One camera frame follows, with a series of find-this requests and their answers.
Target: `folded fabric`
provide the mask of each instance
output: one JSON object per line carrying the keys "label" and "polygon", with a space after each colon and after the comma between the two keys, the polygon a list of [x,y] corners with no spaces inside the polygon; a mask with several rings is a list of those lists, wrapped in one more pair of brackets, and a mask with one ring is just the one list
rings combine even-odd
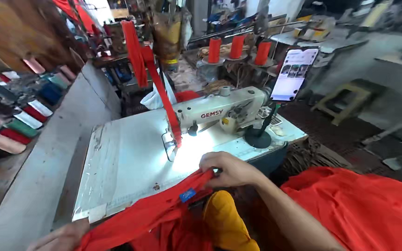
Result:
{"label": "folded fabric", "polygon": [[317,167],[281,188],[348,250],[402,250],[402,182]]}
{"label": "folded fabric", "polygon": [[[192,201],[211,194],[203,188],[212,177],[212,171],[198,170],[176,186],[137,201],[89,231],[76,250],[104,251],[126,242],[136,251],[213,250],[202,219],[193,219],[187,209]],[[182,202],[180,196],[187,194],[192,197]]]}

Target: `phone screen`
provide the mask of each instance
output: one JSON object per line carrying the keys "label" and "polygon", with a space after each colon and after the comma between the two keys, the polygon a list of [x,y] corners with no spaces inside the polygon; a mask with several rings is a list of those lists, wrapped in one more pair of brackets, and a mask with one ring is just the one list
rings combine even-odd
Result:
{"label": "phone screen", "polygon": [[271,98],[283,101],[294,100],[318,53],[319,49],[288,50]]}

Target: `red strap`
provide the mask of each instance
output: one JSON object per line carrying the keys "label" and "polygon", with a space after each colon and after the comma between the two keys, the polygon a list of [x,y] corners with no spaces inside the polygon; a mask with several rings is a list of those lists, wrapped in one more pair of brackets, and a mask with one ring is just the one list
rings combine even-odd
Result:
{"label": "red strap", "polygon": [[153,79],[156,89],[158,89],[159,96],[161,96],[162,103],[164,104],[164,109],[167,112],[168,122],[170,123],[171,132],[176,140],[176,146],[181,147],[181,127],[179,126],[178,118],[176,117],[175,111],[171,106],[170,100],[168,99],[167,93],[165,92],[164,85],[162,84],[161,78],[159,77],[156,66],[154,65],[153,51],[150,47],[142,47],[142,56],[144,58],[145,64],[147,64],[148,72]]}
{"label": "red strap", "polygon": [[173,133],[173,137],[176,140],[176,146],[181,147],[181,128],[179,126],[178,118],[176,117],[175,111],[173,110],[167,93],[165,92],[161,78],[156,71],[156,66],[154,65],[153,51],[148,46],[140,46],[139,41],[137,40],[136,30],[134,29],[134,23],[132,21],[122,21],[121,24],[123,28],[123,33],[125,35],[130,61],[133,65],[134,74],[136,75],[137,84],[139,87],[148,86],[147,72],[145,71],[144,65],[145,62],[145,64],[147,64],[148,72],[150,73],[151,78],[156,85],[156,89],[158,89],[158,93],[161,96],[164,109],[167,112],[171,132]]}
{"label": "red strap", "polygon": [[128,50],[128,56],[131,64],[133,65],[133,71],[136,75],[137,85],[141,88],[147,87],[147,72],[145,71],[144,60],[141,54],[141,46],[137,39],[136,29],[132,21],[122,21],[123,34],[125,36],[126,48]]}

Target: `white fabric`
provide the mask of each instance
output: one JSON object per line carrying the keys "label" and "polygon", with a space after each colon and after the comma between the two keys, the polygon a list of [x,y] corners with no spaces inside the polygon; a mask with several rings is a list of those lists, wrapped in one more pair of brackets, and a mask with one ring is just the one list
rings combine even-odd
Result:
{"label": "white fabric", "polygon": [[[167,77],[164,74],[164,84],[165,84],[165,89],[167,91],[167,96],[168,99],[170,100],[170,103],[176,104],[176,97],[175,94],[173,93],[173,90],[171,89],[170,84],[168,83]],[[153,91],[149,94],[147,94],[142,100],[141,104],[146,106],[150,110],[154,109],[159,109],[164,107],[164,104],[162,103],[161,97],[159,96],[158,90],[156,89],[156,85],[153,83]]]}
{"label": "white fabric", "polygon": [[20,108],[16,108],[16,110],[21,111],[21,113],[14,115],[14,117],[23,121],[23,123],[30,126],[31,128],[38,129],[43,126],[43,123],[39,122]]}
{"label": "white fabric", "polygon": [[44,117],[49,117],[53,114],[49,108],[47,108],[45,105],[43,105],[40,101],[34,100],[28,103],[30,106],[32,106],[35,110],[37,110],[41,115]]}

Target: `leg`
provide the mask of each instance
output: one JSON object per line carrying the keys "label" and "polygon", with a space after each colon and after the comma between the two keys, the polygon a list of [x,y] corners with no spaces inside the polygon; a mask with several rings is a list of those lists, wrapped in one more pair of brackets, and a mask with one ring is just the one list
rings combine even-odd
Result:
{"label": "leg", "polygon": [[232,196],[226,191],[214,193],[207,202],[203,220],[209,226],[213,245],[229,251],[259,251],[238,215]]}

